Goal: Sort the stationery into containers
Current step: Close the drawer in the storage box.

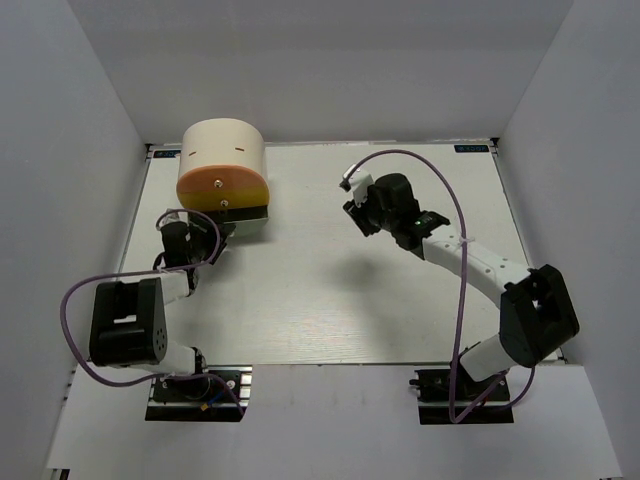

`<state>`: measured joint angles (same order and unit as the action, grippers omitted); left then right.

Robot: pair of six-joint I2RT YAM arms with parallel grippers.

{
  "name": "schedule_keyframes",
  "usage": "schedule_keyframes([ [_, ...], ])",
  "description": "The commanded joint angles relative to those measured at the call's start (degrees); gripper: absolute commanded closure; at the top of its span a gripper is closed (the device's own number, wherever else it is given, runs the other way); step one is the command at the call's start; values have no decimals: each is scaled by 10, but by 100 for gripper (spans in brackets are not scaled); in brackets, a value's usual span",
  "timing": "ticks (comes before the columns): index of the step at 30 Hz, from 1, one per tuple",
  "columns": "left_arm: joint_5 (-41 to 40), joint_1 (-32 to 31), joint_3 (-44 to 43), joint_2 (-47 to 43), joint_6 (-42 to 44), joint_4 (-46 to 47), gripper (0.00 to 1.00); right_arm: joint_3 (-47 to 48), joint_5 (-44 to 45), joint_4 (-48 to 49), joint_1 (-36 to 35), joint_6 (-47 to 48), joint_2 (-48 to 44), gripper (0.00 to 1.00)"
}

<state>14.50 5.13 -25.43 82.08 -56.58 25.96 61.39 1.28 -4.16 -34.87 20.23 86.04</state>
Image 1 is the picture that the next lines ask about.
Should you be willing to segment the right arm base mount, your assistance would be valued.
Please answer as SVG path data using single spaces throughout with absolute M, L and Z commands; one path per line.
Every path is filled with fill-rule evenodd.
M 461 424 L 512 424 L 514 415 L 508 406 L 511 394 L 505 378 L 499 375 L 481 382 L 474 382 L 466 373 L 456 377 L 454 414 L 460 416 L 486 390 L 490 393 L 462 419 Z M 415 370 L 409 380 L 409 388 L 417 394 L 418 414 L 421 425 L 450 425 L 449 418 L 450 370 L 430 368 Z

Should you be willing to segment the round cream drawer organizer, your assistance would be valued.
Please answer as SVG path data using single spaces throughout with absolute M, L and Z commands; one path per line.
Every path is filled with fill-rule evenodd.
M 237 236 L 259 232 L 270 203 L 261 133 L 233 118 L 190 126 L 182 139 L 176 195 L 182 207 L 233 226 Z

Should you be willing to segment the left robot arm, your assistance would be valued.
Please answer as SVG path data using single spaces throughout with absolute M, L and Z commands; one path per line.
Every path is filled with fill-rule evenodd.
M 169 338 L 165 306 L 195 292 L 197 265 L 214 264 L 233 225 L 212 225 L 189 216 L 160 227 L 163 251 L 153 272 L 103 282 L 96 287 L 89 340 L 91 362 L 100 367 L 139 368 L 176 375 L 177 387 L 188 398 L 199 399 L 211 387 L 211 374 L 196 347 Z

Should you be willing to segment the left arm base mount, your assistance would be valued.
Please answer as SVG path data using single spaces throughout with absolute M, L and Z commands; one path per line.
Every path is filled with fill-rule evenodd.
M 237 423 L 242 414 L 226 391 L 236 396 L 243 411 L 250 399 L 252 366 L 222 366 L 209 371 L 220 377 L 223 387 L 213 379 L 192 381 L 154 380 L 152 382 L 146 413 L 146 421 Z

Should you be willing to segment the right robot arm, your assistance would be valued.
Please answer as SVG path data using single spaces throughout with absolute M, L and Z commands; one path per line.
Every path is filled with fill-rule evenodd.
M 453 390 L 472 399 L 488 378 L 516 365 L 532 368 L 575 337 L 579 321 L 560 271 L 515 263 L 469 241 L 435 211 L 420 208 L 400 173 L 373 179 L 362 170 L 343 178 L 343 209 L 366 236 L 381 230 L 418 258 L 457 274 L 499 310 L 495 335 L 467 349 L 451 374 Z

